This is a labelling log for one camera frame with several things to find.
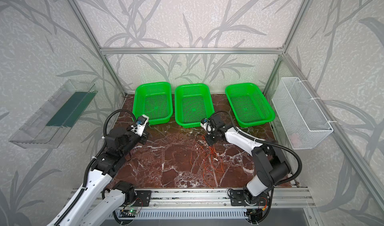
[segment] basket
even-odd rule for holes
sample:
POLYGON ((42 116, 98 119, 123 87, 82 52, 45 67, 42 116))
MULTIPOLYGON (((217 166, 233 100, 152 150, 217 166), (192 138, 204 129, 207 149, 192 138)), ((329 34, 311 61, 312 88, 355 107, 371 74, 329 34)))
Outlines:
POLYGON ((257 85, 232 84, 225 88, 225 94, 240 127, 260 125, 275 119, 275 112, 257 85))
POLYGON ((137 87, 133 101, 133 114, 136 118, 145 114, 149 117, 150 124, 169 122, 173 114, 170 84, 158 82, 137 87))
POLYGON ((333 132, 315 99, 297 77, 281 78, 272 102, 294 149, 314 148, 333 132))
POLYGON ((175 119, 182 127, 200 127, 200 121, 214 111, 207 85, 186 84, 175 89, 175 119))

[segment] transparent bin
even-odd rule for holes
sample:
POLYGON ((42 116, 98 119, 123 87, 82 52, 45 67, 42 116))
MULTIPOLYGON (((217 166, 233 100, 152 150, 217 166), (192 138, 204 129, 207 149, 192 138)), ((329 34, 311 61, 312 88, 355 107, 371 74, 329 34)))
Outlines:
POLYGON ((281 78, 272 102, 293 149, 314 148, 333 132, 315 100, 299 78, 281 78))
POLYGON ((93 83, 68 80, 9 141, 23 148, 57 148, 96 93, 93 83))

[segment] gray floor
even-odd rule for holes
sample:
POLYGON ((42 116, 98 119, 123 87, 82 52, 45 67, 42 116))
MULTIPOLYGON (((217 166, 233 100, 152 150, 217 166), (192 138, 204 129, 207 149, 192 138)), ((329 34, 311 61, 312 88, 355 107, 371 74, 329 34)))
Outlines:
MULTIPOLYGON (((118 226, 114 220, 106 220, 101 226, 118 226)), ((249 226, 245 219, 153 219, 134 220, 129 226, 249 226)), ((267 218, 259 225, 309 226, 302 208, 271 209, 267 218)))

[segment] green basket rim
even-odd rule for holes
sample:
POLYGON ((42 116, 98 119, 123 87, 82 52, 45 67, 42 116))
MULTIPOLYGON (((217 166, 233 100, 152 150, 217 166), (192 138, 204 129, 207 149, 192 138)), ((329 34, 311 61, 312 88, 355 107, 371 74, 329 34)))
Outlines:
MULTIPOLYGON (((166 85, 166 87, 169 89, 169 95, 170 97, 168 97, 169 95, 166 93, 167 95, 167 100, 168 102, 170 103, 171 107, 170 107, 170 113, 167 115, 167 117, 164 117, 164 118, 156 118, 156 119, 149 119, 149 123, 152 124, 152 125, 155 125, 155 124, 161 124, 161 123, 168 123, 170 121, 170 118, 172 117, 173 115, 173 104, 172 104, 172 90, 171 90, 171 85, 170 83, 168 82, 155 82, 155 83, 146 83, 146 84, 141 84, 139 85, 136 90, 135 90, 135 95, 137 94, 137 91, 147 85, 156 85, 156 84, 164 84, 166 85)), ((133 108, 132 108, 132 113, 135 115, 135 117, 137 118, 138 116, 140 115, 136 115, 136 108, 137 108, 137 102, 135 100, 135 98, 133 99, 133 108)))
POLYGON ((175 121, 178 125, 182 126, 183 128, 195 128, 195 127, 200 127, 200 122, 196 122, 196 123, 180 123, 178 118, 176 117, 176 113, 177 113, 177 104, 176 104, 176 92, 177 90, 180 90, 180 88, 182 87, 185 87, 185 86, 190 86, 190 85, 193 85, 193 86, 196 86, 196 85, 199 85, 199 86, 203 86, 205 88, 207 88, 208 92, 209 92, 209 102, 210 102, 210 106, 211 106, 211 109, 212 109, 212 113, 215 112, 215 109, 214 109, 214 104, 212 103, 212 96, 211 96, 211 91, 209 90, 209 87, 208 85, 206 84, 202 84, 202 83, 197 83, 197 84, 183 84, 183 85, 179 85, 176 87, 175 89, 175 121))
POLYGON ((260 88, 254 84, 254 83, 240 83, 240 84, 231 84, 231 85, 228 85, 226 88, 225 88, 225 94, 227 95, 227 99, 229 101, 229 104, 231 105, 231 108, 233 110, 233 113, 235 114, 235 118, 237 119, 237 123, 239 124, 240 127, 242 128, 247 128, 247 127, 252 127, 252 126, 256 126, 256 125, 261 125, 261 124, 265 124, 265 123, 269 123, 271 121, 273 121, 276 117, 276 114, 275 114, 275 111, 272 109, 271 105, 268 103, 267 99, 265 98, 265 96, 263 95, 262 91, 260 90, 260 88), (239 85, 251 85, 252 87, 256 86, 256 90, 255 91, 259 91, 260 94, 262 95, 261 99, 263 102, 265 102, 266 104, 264 104, 266 106, 266 108, 271 112, 271 118, 269 119, 264 119, 264 120, 260 120, 260 121, 255 121, 255 122, 252 122, 252 123, 244 123, 240 118, 239 116, 237 115, 237 112, 235 111, 235 107, 233 106, 233 103, 232 103, 232 100, 231 100, 231 97, 229 95, 229 92, 228 90, 230 90, 231 88, 233 88, 234 86, 239 86, 239 85))

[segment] black mounting plate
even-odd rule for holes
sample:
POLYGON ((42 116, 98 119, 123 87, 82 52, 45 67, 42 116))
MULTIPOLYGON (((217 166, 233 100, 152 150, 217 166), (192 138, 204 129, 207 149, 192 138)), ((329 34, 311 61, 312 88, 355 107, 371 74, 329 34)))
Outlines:
MULTIPOLYGON (((228 195, 231 199, 231 205, 232 206, 249 206, 244 198, 244 190, 229 190, 228 195)), ((258 202, 254 206, 265 206, 265 199, 269 198, 269 195, 267 193, 262 192, 260 195, 260 198, 258 202)))
POLYGON ((141 199, 136 200, 135 203, 132 205, 134 207, 148 207, 149 201, 151 200, 151 191, 150 190, 135 190, 137 193, 137 197, 141 199))

